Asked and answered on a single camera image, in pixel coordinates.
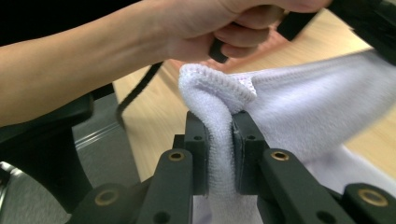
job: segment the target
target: wooden table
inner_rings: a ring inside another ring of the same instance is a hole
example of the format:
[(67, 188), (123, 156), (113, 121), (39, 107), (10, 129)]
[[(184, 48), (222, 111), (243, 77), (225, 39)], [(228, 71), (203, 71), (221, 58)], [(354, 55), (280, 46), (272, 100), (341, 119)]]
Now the wooden table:
[[(320, 13), (293, 42), (231, 72), (246, 72), (328, 59), (370, 48), (332, 13)], [(119, 100), (145, 74), (141, 69), (114, 82)], [(140, 178), (153, 175), (160, 155), (184, 133), (187, 108), (177, 88), (178, 71), (165, 62), (149, 86), (125, 111), (132, 152)], [(396, 107), (388, 116), (346, 144), (396, 178)]]

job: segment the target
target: black cable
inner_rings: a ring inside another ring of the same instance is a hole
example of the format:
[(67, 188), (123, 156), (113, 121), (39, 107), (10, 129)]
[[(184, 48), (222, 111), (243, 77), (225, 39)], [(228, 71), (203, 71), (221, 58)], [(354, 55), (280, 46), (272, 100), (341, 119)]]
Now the black cable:
[(125, 124), (122, 118), (122, 113), (128, 107), (128, 105), (143, 91), (149, 84), (149, 82), (157, 74), (158, 70), (163, 65), (163, 62), (153, 64), (147, 73), (142, 77), (140, 82), (134, 87), (134, 89), (122, 100), (122, 102), (117, 106), (116, 119), (119, 125), (125, 129)]

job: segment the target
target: brass insert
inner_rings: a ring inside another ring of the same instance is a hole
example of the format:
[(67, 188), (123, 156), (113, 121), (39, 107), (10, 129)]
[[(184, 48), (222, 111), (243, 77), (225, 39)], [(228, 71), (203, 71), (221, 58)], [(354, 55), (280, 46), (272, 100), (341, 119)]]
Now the brass insert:
[(182, 152), (173, 152), (168, 155), (169, 161), (182, 161), (184, 160), (184, 154)]
[(271, 153), (272, 158), (276, 159), (277, 161), (288, 161), (289, 160), (289, 155), (281, 152), (281, 151), (275, 151)]
[(116, 189), (104, 189), (95, 197), (95, 203), (99, 206), (108, 206), (113, 204), (120, 197)]
[(359, 189), (358, 194), (362, 200), (378, 207), (388, 206), (388, 200), (380, 193), (372, 189)]

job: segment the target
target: white towel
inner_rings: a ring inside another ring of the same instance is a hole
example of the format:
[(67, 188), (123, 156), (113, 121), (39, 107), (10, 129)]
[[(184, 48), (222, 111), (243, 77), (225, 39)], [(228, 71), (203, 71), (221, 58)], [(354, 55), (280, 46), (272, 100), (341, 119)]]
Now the white towel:
[(396, 196), (394, 179), (343, 147), (396, 102), (396, 66), (373, 50), (227, 76), (186, 64), (179, 88), (211, 135), (209, 194), (194, 198), (194, 223), (262, 223), (256, 197), (237, 194), (233, 183), (231, 122), (242, 109), (270, 147), (294, 153), (324, 186), (343, 192), (346, 184), (365, 182)]

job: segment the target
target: hand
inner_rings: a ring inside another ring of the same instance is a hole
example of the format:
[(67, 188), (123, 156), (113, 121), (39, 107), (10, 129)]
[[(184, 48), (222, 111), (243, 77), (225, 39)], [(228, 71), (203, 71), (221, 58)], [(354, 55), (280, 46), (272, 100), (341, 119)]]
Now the hand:
[(268, 26), (283, 10), (317, 11), (330, 0), (166, 0), (159, 14), (168, 38), (169, 58), (181, 61), (208, 59), (214, 37), (221, 52), (231, 58), (245, 57), (268, 36)]

